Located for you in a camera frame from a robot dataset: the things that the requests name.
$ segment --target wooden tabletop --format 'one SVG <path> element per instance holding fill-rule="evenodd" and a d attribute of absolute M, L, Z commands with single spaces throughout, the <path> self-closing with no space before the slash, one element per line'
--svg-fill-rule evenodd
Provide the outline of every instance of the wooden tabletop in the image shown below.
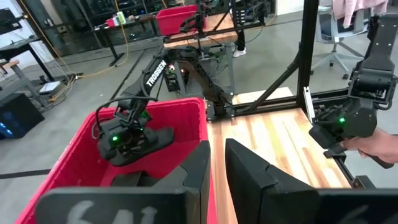
<path fill-rule="evenodd" d="M 233 103 L 256 100 L 264 91 L 235 96 Z M 271 98 L 292 96 L 279 88 Z M 310 137 L 312 125 L 301 109 L 276 111 L 208 123 L 211 166 L 219 224 L 235 224 L 236 215 L 225 172 L 225 139 L 234 138 L 284 172 L 316 188 L 350 187 L 333 159 Z"/>
<path fill-rule="evenodd" d="M 7 68 L 11 68 L 12 66 L 17 65 L 17 64 L 19 64 L 19 61 L 13 60 L 13 61 L 7 62 L 5 64 L 2 64 L 2 67 L 7 69 Z"/>
<path fill-rule="evenodd" d="M 203 31 L 211 31 L 213 30 L 220 19 L 223 17 L 223 14 L 217 14 L 214 16 L 209 16 L 206 18 L 206 28 Z M 226 15 L 226 17 L 223 19 L 221 22 L 220 26 L 217 28 L 217 30 L 222 30 L 222 29 L 227 29 L 227 28 L 232 28 L 234 27 L 234 24 L 232 22 L 232 17 L 231 15 Z M 172 35 L 170 39 L 177 38 L 177 37 L 185 37 L 188 35 L 193 35 L 195 32 L 188 32 L 187 34 L 175 34 Z M 217 42 L 219 43 L 230 43 L 230 42 L 235 42 L 238 39 L 238 35 L 236 32 L 226 32 L 223 34 L 216 34 L 216 35 L 210 35 L 209 37 L 206 37 L 204 39 L 200 40 L 200 45 L 201 47 L 204 46 L 210 46 L 210 45 L 215 45 Z M 176 48 L 176 47 L 181 47 L 181 46 L 194 46 L 198 47 L 198 40 L 195 39 L 190 39 L 190 40 L 181 40 L 178 42 L 174 43 L 168 43 L 164 44 L 164 47 L 166 48 Z"/>

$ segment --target yellow cable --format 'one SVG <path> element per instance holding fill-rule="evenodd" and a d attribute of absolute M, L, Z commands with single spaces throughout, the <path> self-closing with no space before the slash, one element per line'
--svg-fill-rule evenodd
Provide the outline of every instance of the yellow cable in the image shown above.
<path fill-rule="evenodd" d="M 114 0 L 114 1 L 115 1 L 115 5 L 116 5 L 117 11 L 120 12 L 119 6 L 118 6 L 118 1 L 117 1 L 117 0 Z M 28 15 L 30 16 L 30 18 L 33 20 L 35 26 L 38 28 L 38 30 L 40 31 L 40 33 L 42 34 L 42 36 L 44 37 L 44 39 L 46 40 L 46 42 L 48 43 L 48 45 L 50 46 L 50 48 L 55 52 L 55 54 L 57 55 L 57 57 L 58 57 L 58 58 L 62 61 L 62 63 L 66 66 L 68 72 L 76 74 L 76 72 L 73 72 L 73 71 L 70 70 L 69 66 L 68 66 L 67 63 L 64 61 L 64 59 L 63 59 L 63 58 L 58 54 L 58 52 L 54 49 L 53 45 L 52 45 L 51 42 L 48 40 L 48 38 L 47 38 L 47 36 L 44 34 L 43 30 L 40 28 L 40 26 L 38 25 L 37 21 L 34 19 L 34 17 L 32 16 L 32 14 L 30 13 L 30 11 L 28 10 L 28 8 L 26 7 L 26 5 L 25 5 L 25 3 L 24 3 L 24 0 L 21 0 L 21 4 L 22 4 L 22 6 L 25 8 L 25 10 L 27 11 L 27 13 L 28 13 Z M 123 24 L 121 24 L 121 28 L 122 28 L 122 33 L 123 33 L 123 36 L 124 36 L 124 41 L 126 42 L 126 58 L 124 59 L 124 61 L 123 61 L 122 63 L 119 63 L 119 64 L 117 64 L 116 66 L 120 66 L 120 65 L 126 63 L 126 62 L 127 62 L 127 59 L 128 59 L 128 56 L 129 56 L 129 44 L 128 44 L 128 41 L 127 41 L 127 37 L 126 37 L 126 33 L 125 33 L 125 31 L 124 31 Z M 87 77 L 92 77 L 92 76 L 95 76 L 95 75 L 99 75 L 99 74 L 101 74 L 101 73 L 104 73 L 104 72 L 106 72 L 106 71 L 112 69 L 112 68 L 114 68 L 114 67 L 110 67 L 110 68 L 104 69 L 104 70 L 102 70 L 102 71 L 93 73 L 93 74 L 89 74 L 89 75 L 85 75 L 85 76 L 80 76 L 79 78 L 87 78 Z M 68 84 L 66 85 L 66 87 L 65 87 L 63 90 L 61 90 L 58 94 L 56 94 L 55 96 L 53 96 L 52 99 L 50 99 L 50 101 L 56 101 L 57 98 L 58 98 L 63 92 L 65 92 L 65 91 L 68 89 L 68 87 L 72 84 L 72 82 L 74 82 L 74 80 L 70 80 L 70 79 L 68 78 Z"/>

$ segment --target human hand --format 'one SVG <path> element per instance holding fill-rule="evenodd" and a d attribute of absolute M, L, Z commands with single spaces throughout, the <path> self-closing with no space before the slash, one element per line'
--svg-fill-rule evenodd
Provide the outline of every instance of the human hand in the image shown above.
<path fill-rule="evenodd" d="M 358 150 L 362 158 L 377 156 L 384 162 L 398 163 L 398 138 L 376 128 L 368 138 L 355 137 L 341 142 L 345 149 Z"/>

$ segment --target person's leg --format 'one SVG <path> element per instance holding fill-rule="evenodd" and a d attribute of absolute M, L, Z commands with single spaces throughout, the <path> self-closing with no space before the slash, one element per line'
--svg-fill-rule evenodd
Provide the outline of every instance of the person's leg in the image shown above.
<path fill-rule="evenodd" d="M 236 41 L 236 49 L 237 50 L 244 50 L 246 47 L 245 40 L 244 40 L 244 31 L 241 30 L 238 32 L 238 40 Z"/>
<path fill-rule="evenodd" d="M 245 40 L 244 40 L 244 31 L 241 30 L 238 32 L 238 39 L 235 42 L 236 45 L 236 50 L 234 52 L 233 57 L 239 57 L 239 56 L 243 56 L 246 54 L 246 44 L 245 44 Z"/>

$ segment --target sneaker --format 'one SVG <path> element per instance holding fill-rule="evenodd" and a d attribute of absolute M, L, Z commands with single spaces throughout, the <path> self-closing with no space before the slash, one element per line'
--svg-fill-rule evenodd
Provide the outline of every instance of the sneaker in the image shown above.
<path fill-rule="evenodd" d="M 236 51 L 236 45 L 234 45 L 233 47 L 231 47 L 232 52 Z"/>
<path fill-rule="evenodd" d="M 234 55 L 232 55 L 232 57 L 240 57 L 246 54 L 246 49 L 244 50 L 236 50 Z"/>

